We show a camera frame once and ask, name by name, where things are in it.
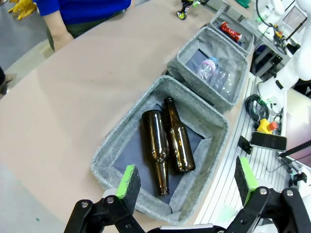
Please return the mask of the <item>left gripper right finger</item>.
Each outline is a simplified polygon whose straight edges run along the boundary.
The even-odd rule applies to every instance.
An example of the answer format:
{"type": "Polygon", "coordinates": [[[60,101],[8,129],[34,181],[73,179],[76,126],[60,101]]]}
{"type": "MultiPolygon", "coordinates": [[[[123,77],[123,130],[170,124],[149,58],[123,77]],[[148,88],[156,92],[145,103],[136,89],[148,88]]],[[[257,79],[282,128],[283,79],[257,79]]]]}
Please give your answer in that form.
{"type": "Polygon", "coordinates": [[[246,157],[237,157],[234,178],[243,208],[226,229],[227,233],[252,233],[261,219],[270,219],[279,233],[309,233],[311,220],[299,191],[281,192],[259,186],[246,157]]]}

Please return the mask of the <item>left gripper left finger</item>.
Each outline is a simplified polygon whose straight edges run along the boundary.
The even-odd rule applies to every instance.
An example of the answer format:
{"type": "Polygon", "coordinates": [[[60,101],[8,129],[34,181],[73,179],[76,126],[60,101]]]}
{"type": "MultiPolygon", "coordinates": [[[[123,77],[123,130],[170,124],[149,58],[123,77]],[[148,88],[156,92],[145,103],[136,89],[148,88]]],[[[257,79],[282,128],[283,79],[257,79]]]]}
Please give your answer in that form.
{"type": "Polygon", "coordinates": [[[106,226],[114,225],[120,233],[143,233],[133,217],[140,187],[138,168],[128,165],[114,195],[97,203],[86,199],[76,202],[64,232],[102,233],[106,226]]]}

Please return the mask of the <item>person's right hand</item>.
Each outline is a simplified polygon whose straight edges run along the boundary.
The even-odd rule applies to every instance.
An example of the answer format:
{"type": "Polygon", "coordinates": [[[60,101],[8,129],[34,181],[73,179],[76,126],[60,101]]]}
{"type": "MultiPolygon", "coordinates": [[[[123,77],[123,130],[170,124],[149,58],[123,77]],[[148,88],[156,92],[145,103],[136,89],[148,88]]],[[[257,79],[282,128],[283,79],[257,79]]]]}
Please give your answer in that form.
{"type": "Polygon", "coordinates": [[[54,51],[60,50],[65,45],[67,45],[68,43],[74,40],[73,36],[68,32],[64,32],[59,35],[53,35],[52,39],[53,39],[54,51]]]}

